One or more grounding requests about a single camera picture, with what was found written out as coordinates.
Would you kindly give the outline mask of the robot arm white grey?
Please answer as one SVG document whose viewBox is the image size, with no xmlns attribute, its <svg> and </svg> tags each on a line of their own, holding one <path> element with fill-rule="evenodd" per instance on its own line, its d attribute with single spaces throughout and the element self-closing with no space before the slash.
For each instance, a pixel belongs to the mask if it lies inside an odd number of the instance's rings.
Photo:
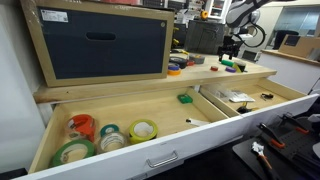
<svg viewBox="0 0 320 180">
<path fill-rule="evenodd" d="M 257 24 L 260 18 L 259 8 L 271 2 L 272 0 L 240 0 L 231 4 L 226 16 L 226 25 L 229 28 L 228 34 L 224 37 L 223 45 L 218 47 L 217 55 L 219 61 L 222 61 L 223 55 L 227 54 L 229 59 L 236 57 L 239 52 L 239 46 L 235 43 L 234 37 L 241 43 L 248 44 L 241 38 L 240 30 L 251 24 L 262 33 L 262 40 L 258 46 L 262 45 L 266 38 L 264 29 Z"/>
</svg>

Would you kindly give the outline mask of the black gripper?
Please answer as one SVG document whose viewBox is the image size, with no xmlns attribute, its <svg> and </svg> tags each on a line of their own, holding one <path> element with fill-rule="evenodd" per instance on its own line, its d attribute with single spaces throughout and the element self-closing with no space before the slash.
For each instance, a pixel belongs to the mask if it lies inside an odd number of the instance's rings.
<svg viewBox="0 0 320 180">
<path fill-rule="evenodd" d="M 232 39 L 231 36 L 225 36 L 223 39 L 223 44 L 218 47 L 219 62 L 223 60 L 224 54 L 233 56 L 235 58 L 234 61 L 240 61 L 240 58 L 238 57 L 238 53 L 240 51 L 241 45 L 242 45 L 241 41 L 235 41 Z"/>
</svg>

